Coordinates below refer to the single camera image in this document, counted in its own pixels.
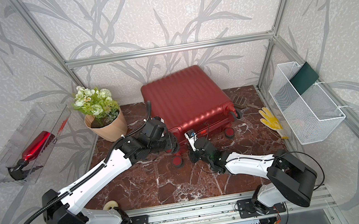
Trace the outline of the yellow rubber glove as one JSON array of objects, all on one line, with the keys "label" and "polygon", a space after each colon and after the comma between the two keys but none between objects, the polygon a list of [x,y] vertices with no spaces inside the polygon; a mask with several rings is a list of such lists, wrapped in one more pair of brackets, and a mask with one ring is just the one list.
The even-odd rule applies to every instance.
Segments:
[{"label": "yellow rubber glove", "polygon": [[263,107],[260,109],[259,114],[262,116],[260,121],[262,124],[264,124],[266,127],[270,128],[271,130],[276,131],[281,139],[289,139],[287,133],[283,129],[282,125],[280,124],[279,120],[275,117],[275,115],[272,114],[272,112],[267,107]]}]

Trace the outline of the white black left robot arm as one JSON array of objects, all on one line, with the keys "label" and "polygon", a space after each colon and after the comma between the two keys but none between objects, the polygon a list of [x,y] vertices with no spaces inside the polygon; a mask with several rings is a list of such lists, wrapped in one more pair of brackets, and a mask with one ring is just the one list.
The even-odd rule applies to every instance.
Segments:
[{"label": "white black left robot arm", "polygon": [[168,132],[163,119],[155,117],[147,120],[138,136],[121,137],[106,158],[83,177],[59,192],[46,192],[43,200],[48,203],[67,193],[44,213],[46,224],[133,224],[119,207],[89,210],[86,205],[113,179],[145,160],[149,154],[174,151],[178,147],[177,138]]}]

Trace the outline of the white flowers green plant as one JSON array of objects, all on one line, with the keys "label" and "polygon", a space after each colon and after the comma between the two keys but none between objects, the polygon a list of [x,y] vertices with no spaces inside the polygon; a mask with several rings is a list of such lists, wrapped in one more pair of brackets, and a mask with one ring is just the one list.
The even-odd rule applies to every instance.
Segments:
[{"label": "white flowers green plant", "polygon": [[77,93],[74,95],[73,108],[84,115],[93,118],[90,128],[103,128],[110,125],[118,118],[120,106],[112,98],[109,89],[93,89],[76,87]]}]

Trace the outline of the aluminium cage frame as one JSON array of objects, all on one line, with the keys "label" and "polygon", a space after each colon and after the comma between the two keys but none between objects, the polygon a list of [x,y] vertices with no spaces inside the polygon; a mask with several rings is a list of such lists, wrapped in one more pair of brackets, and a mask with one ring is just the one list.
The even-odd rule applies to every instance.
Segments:
[{"label": "aluminium cage frame", "polygon": [[[28,25],[31,31],[35,34],[35,36],[41,41],[47,51],[54,57],[57,65],[56,67],[62,69],[62,73],[67,75],[70,80],[77,85],[81,85],[81,80],[77,77],[77,75],[71,69],[71,66],[80,67],[94,64],[101,64],[107,62],[118,62],[123,60],[132,60],[135,58],[141,57],[152,57],[161,54],[172,54],[179,52],[186,52],[188,50],[199,50],[206,49],[212,47],[226,46],[232,45],[236,43],[243,42],[253,42],[259,40],[268,40],[269,47],[266,51],[266,56],[264,59],[263,67],[261,69],[261,75],[265,75],[266,68],[269,65],[270,58],[272,56],[273,49],[275,47],[280,48],[280,50],[292,61],[296,61],[299,64],[305,62],[305,59],[301,57],[296,51],[294,51],[293,47],[288,44],[284,38],[279,35],[279,30],[284,20],[284,14],[286,12],[289,0],[280,0],[279,8],[277,9],[276,20],[274,25],[270,30],[259,33],[245,34],[239,36],[225,37],[222,39],[212,39],[205,41],[198,41],[192,43],[178,44],[172,46],[151,48],[151,49],[140,49],[138,51],[131,51],[125,53],[104,55],[98,57],[84,58],[72,61],[66,61],[63,56],[61,56],[59,50],[56,46],[53,45],[53,42],[50,40],[48,35],[45,34],[43,28],[39,25],[36,19],[31,14],[30,10],[26,6],[26,4],[22,0],[9,0],[9,3],[13,9],[13,11],[19,15],[24,22]],[[323,82],[320,84],[321,88],[325,91],[325,93],[332,98],[332,100],[341,105],[345,109],[345,123],[351,129],[351,131],[355,134],[355,136],[359,139],[359,116],[348,106],[345,104],[344,100],[338,96],[330,87],[329,84]]]}]

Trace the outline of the dark green card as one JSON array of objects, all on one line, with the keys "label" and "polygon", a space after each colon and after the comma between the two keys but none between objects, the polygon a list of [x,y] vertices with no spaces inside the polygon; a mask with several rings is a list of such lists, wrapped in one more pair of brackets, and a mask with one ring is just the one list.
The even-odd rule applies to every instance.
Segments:
[{"label": "dark green card", "polygon": [[298,72],[290,80],[292,86],[297,90],[299,95],[304,94],[317,80],[318,73],[305,62]]}]

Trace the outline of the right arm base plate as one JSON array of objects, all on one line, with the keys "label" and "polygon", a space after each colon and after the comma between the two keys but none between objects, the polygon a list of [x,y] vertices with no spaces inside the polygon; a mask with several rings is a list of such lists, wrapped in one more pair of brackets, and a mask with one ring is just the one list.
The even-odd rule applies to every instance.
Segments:
[{"label": "right arm base plate", "polygon": [[251,199],[239,200],[236,202],[235,210],[240,214],[240,218],[254,218],[259,216],[274,215],[276,213],[286,212],[284,203],[275,204],[273,207],[262,207],[261,205],[255,205]]}]

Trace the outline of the red hard-shell suitcase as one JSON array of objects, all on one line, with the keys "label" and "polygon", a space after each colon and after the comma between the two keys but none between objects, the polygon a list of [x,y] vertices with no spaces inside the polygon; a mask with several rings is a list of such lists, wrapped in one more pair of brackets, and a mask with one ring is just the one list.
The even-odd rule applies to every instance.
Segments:
[{"label": "red hard-shell suitcase", "polygon": [[168,131],[179,143],[172,165],[183,166],[182,154],[188,150],[185,133],[193,130],[197,136],[223,132],[232,139],[231,123],[241,117],[231,99],[197,65],[157,79],[141,87],[145,102],[152,105],[152,117],[161,117]]}]

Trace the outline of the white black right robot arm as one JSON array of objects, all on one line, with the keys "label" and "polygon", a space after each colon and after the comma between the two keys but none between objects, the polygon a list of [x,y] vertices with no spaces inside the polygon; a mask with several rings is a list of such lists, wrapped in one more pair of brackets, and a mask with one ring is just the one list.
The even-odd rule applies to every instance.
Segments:
[{"label": "white black right robot arm", "polygon": [[289,201],[294,205],[309,207],[317,173],[291,152],[279,150],[265,156],[222,152],[205,137],[189,140],[190,159],[201,160],[218,174],[252,175],[268,179],[271,183],[259,185],[252,198],[253,212],[266,215],[279,203]]}]

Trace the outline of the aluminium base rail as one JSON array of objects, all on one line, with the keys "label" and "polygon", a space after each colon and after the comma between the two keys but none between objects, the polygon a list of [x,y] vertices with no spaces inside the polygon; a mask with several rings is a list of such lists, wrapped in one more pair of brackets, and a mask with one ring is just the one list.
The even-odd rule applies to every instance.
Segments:
[{"label": "aluminium base rail", "polygon": [[[172,203],[150,208],[126,211],[130,217],[148,215],[148,224],[229,224],[241,222],[237,201],[251,199],[254,191],[216,196],[212,198]],[[335,207],[326,186],[313,193],[309,207],[300,207],[287,202],[289,214]]]}]

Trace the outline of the red black spray bottle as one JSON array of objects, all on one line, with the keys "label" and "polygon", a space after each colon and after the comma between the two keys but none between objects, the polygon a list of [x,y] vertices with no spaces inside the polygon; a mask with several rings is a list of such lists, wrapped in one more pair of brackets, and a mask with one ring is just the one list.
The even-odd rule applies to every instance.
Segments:
[{"label": "red black spray bottle", "polygon": [[21,158],[13,167],[8,167],[8,172],[14,180],[23,180],[31,173],[41,169],[43,166],[39,165],[26,169],[31,162],[36,160],[41,152],[43,152],[56,139],[56,136],[51,132],[41,131],[40,134],[30,143],[30,145],[22,152]]}]

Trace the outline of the beige flower pot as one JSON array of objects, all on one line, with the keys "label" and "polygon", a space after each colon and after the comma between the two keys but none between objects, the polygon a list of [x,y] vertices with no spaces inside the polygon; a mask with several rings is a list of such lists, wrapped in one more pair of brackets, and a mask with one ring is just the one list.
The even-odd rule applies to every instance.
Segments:
[{"label": "beige flower pot", "polygon": [[121,136],[127,135],[128,125],[122,110],[120,110],[119,115],[112,123],[102,128],[91,127],[93,122],[95,122],[94,117],[91,115],[86,115],[84,122],[88,129],[92,130],[95,134],[110,142],[114,142]]}]

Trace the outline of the cream tape roll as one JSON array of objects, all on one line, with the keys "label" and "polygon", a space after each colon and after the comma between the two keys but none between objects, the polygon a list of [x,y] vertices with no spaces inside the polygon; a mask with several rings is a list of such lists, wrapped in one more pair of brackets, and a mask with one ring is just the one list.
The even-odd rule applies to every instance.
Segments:
[{"label": "cream tape roll", "polygon": [[108,201],[104,207],[103,207],[103,210],[111,210],[111,209],[114,209],[114,208],[118,208],[119,207],[119,204],[112,200],[112,201]]}]

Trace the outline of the brown slotted litter scoop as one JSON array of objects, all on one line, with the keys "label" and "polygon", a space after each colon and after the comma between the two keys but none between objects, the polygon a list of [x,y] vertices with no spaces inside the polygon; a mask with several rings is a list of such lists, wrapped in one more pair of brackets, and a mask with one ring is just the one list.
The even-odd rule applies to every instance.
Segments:
[{"label": "brown slotted litter scoop", "polygon": [[246,97],[239,96],[239,95],[233,96],[232,103],[234,104],[234,107],[236,107],[237,109],[245,109],[247,107],[261,109],[261,107],[249,103]]}]

